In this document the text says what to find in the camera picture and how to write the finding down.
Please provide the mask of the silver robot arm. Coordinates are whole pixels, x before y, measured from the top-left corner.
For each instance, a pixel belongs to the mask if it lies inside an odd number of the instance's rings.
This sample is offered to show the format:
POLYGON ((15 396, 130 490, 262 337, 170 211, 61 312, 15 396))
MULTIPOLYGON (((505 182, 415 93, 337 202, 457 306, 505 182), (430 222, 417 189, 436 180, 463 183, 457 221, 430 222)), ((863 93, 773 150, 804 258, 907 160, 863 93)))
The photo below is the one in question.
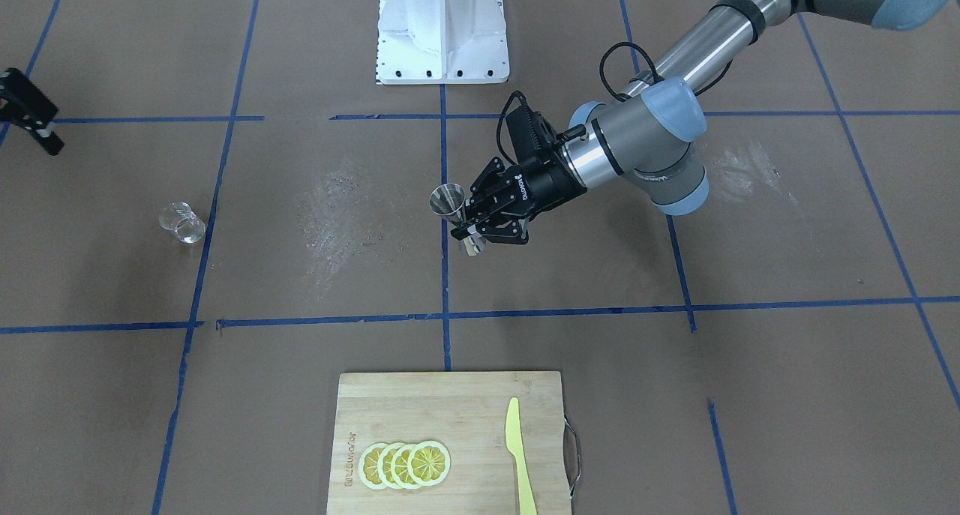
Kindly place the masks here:
POLYGON ((580 105, 555 128, 513 91, 501 109, 493 157, 454 205, 450 235, 466 243, 524 245, 541 214, 625 179, 669 217, 705 204, 710 181, 697 140, 707 131, 700 98, 718 85, 735 58, 772 27, 799 13, 832 17, 877 30, 905 32, 927 23, 950 0, 717 0, 661 57, 633 41, 645 68, 613 89, 600 58, 607 101, 580 105))

